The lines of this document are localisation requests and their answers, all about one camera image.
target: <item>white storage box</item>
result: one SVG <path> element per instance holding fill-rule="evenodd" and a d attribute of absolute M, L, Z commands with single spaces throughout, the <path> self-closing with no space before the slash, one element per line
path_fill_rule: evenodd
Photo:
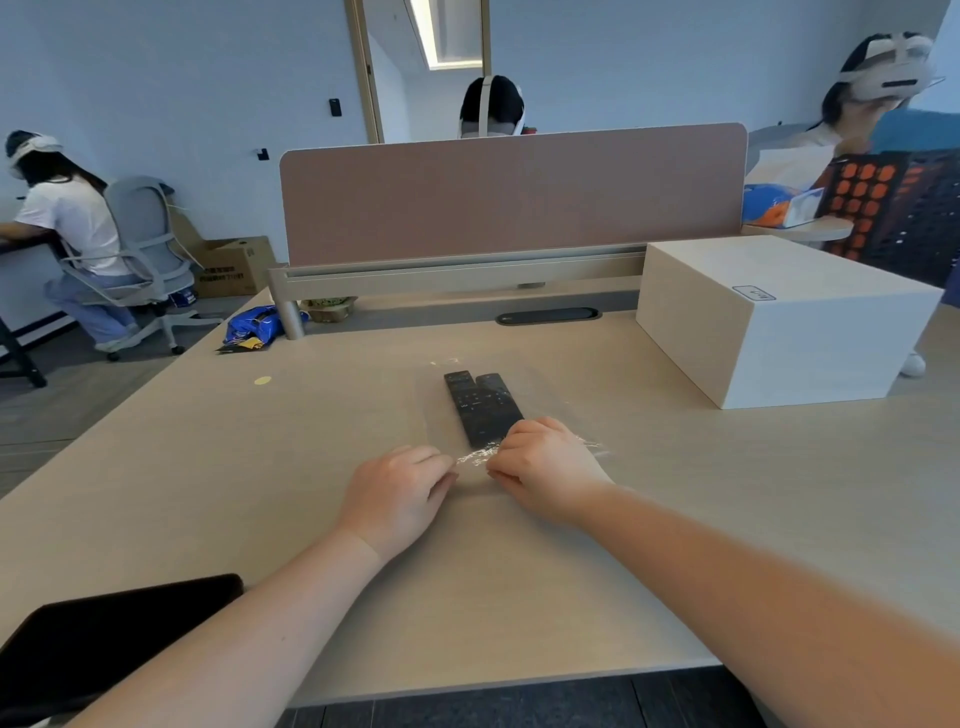
<path fill-rule="evenodd" d="M 651 243 L 636 320 L 721 409 L 886 397 L 943 291 L 773 235 Z"/>

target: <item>blue snack bag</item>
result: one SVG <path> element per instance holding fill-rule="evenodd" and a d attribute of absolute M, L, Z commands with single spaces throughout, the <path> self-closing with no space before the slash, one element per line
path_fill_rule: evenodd
<path fill-rule="evenodd" d="M 309 316 L 303 311 L 300 317 L 304 321 Z M 269 347 L 278 334 L 283 333 L 283 324 L 276 312 L 275 305 L 259 305 L 242 311 L 227 323 L 227 335 L 220 353 L 257 352 Z"/>

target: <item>light blue jeans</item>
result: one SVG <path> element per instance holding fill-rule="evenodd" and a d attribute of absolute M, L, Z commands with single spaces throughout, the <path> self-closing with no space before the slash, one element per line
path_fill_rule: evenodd
<path fill-rule="evenodd" d="M 102 288 L 130 285 L 143 280 L 135 274 L 98 276 L 88 271 L 78 271 L 78 273 Z M 109 304 L 83 305 L 79 303 L 78 298 L 83 296 L 84 299 L 88 299 L 92 290 L 81 280 L 65 273 L 58 279 L 48 280 L 46 285 L 43 286 L 43 292 L 46 294 L 47 300 L 68 316 L 76 319 L 77 323 L 93 337 L 96 343 L 105 344 L 107 341 L 116 341 L 128 336 L 130 333 L 127 331 L 127 327 L 136 323 L 128 308 Z"/>

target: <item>white vr headset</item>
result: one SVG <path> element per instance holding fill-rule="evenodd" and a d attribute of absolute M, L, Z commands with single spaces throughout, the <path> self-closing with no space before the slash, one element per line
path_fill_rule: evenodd
<path fill-rule="evenodd" d="M 929 60 L 932 47 L 933 41 L 926 36 L 903 33 L 873 40 L 867 46 L 866 59 L 855 71 L 841 73 L 838 80 L 851 85 L 857 101 L 912 98 L 934 83 Z"/>
<path fill-rule="evenodd" d="M 523 133 L 523 122 L 527 118 L 527 105 L 523 105 L 523 113 L 520 115 L 520 120 L 516 122 L 516 126 L 512 133 L 497 132 L 490 130 L 490 87 L 493 83 L 493 76 L 484 76 L 483 86 L 480 90 L 480 109 L 477 112 L 477 121 L 479 123 L 480 129 L 476 132 L 465 132 L 464 131 L 464 120 L 460 120 L 460 132 L 459 136 L 461 139 L 469 139 L 476 136 L 520 136 Z M 516 87 L 516 92 L 520 95 L 520 99 L 523 99 L 523 92 L 520 90 L 520 87 Z"/>
<path fill-rule="evenodd" d="M 10 173 L 18 180 L 23 179 L 23 172 L 20 171 L 20 168 L 16 165 L 21 159 L 29 155 L 31 152 L 62 152 L 63 145 L 60 144 L 54 137 L 47 136 L 46 134 L 38 134 L 37 136 L 31 136 L 23 144 L 16 148 L 16 151 L 13 153 L 13 156 L 10 157 Z"/>

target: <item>tablet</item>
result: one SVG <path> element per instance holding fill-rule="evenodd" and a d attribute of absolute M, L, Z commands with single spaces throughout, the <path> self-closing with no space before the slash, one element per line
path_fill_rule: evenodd
<path fill-rule="evenodd" d="M 0 648 L 0 727 L 82 710 L 242 593 L 223 574 L 40 607 Z"/>

